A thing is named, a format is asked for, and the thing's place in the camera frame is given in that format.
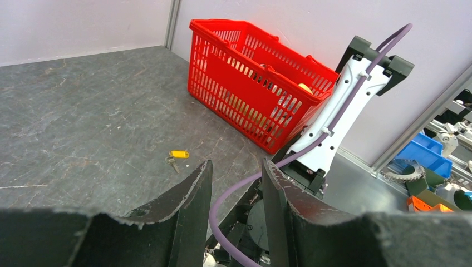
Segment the white cable tie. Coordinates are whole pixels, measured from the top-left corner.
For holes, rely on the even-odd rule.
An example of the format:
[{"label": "white cable tie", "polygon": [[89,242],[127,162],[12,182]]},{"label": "white cable tie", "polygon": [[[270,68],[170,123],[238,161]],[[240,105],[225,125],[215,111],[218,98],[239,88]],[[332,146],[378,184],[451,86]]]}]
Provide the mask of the white cable tie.
[{"label": "white cable tie", "polygon": [[370,80],[371,76],[366,72],[366,70],[362,70],[359,72],[359,77],[366,77],[366,80]]},{"label": "white cable tie", "polygon": [[325,134],[328,134],[329,136],[333,135],[333,133],[328,129],[328,127],[321,128],[321,131],[324,132]]}]

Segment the green object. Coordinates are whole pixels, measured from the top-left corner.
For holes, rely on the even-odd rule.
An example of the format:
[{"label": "green object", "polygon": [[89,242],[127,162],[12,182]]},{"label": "green object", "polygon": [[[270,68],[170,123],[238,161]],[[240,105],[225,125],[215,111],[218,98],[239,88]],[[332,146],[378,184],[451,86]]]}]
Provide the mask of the green object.
[{"label": "green object", "polygon": [[405,184],[406,184],[406,188],[408,189],[408,193],[410,193],[410,195],[416,196],[421,201],[430,205],[431,207],[434,207],[437,204],[443,204],[444,206],[448,207],[449,209],[453,211],[460,211],[460,208],[456,207],[454,204],[447,202],[442,197],[429,191],[428,183],[426,182],[425,178],[420,178],[416,181],[407,182]]},{"label": "green object", "polygon": [[472,201],[463,190],[458,190],[454,193],[454,202],[461,210],[472,210]]},{"label": "green object", "polygon": [[436,187],[437,185],[442,185],[446,181],[446,178],[441,175],[431,171],[430,169],[425,168],[426,171],[426,182],[429,186]]}]

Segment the yellow object in basket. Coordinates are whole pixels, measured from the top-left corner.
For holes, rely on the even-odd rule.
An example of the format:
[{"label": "yellow object in basket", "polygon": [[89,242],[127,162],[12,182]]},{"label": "yellow object in basket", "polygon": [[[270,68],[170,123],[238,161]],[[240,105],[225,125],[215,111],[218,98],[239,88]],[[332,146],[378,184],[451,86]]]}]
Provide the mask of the yellow object in basket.
[{"label": "yellow object in basket", "polygon": [[176,159],[188,159],[190,157],[190,153],[187,151],[172,150],[169,154]]},{"label": "yellow object in basket", "polygon": [[304,83],[299,83],[298,86],[305,89],[305,91],[309,92],[310,94],[313,94],[311,89],[307,85],[305,85]]}]

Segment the gray concrete floor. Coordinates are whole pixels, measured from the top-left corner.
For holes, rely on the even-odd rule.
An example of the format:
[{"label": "gray concrete floor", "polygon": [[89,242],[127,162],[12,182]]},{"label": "gray concrete floor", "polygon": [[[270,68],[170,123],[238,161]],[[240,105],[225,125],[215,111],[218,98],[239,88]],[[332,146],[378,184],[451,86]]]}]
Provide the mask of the gray concrete floor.
[{"label": "gray concrete floor", "polygon": [[[187,75],[188,63],[163,47],[0,68],[0,207],[124,215],[205,159],[212,201],[260,171],[267,154],[192,98]],[[164,162],[170,150],[190,152],[180,174]],[[327,181],[324,201],[346,212],[406,209],[406,195],[340,155]]]}]

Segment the key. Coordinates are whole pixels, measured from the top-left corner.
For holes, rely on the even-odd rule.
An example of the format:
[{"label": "key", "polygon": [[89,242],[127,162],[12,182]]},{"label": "key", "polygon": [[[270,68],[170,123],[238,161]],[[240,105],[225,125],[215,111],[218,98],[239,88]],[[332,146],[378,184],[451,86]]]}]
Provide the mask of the key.
[{"label": "key", "polygon": [[180,150],[172,150],[169,155],[176,159],[188,159],[190,157],[190,153]]},{"label": "key", "polygon": [[165,163],[170,164],[170,166],[172,166],[178,174],[180,173],[179,168],[177,167],[177,164],[175,163],[174,157],[166,157]]}]

